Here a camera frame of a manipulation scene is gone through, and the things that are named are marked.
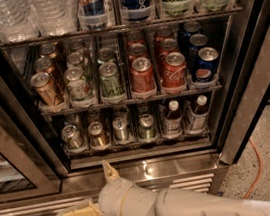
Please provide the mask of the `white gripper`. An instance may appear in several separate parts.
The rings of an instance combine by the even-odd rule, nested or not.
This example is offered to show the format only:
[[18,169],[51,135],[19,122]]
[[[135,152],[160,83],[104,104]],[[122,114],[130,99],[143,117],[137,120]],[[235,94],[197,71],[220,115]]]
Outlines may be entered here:
[[107,160],[102,161],[102,167],[108,183],[99,193],[100,209],[92,199],[87,198],[61,210],[56,216],[155,216],[157,192],[119,178],[120,174]]

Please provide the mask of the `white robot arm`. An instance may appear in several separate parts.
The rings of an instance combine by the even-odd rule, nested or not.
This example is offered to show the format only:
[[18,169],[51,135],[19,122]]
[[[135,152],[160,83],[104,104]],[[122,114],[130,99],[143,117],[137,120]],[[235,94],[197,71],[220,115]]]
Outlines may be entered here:
[[122,178],[102,162],[107,183],[97,202],[86,198],[56,216],[270,216],[270,201],[231,199],[184,189],[155,192]]

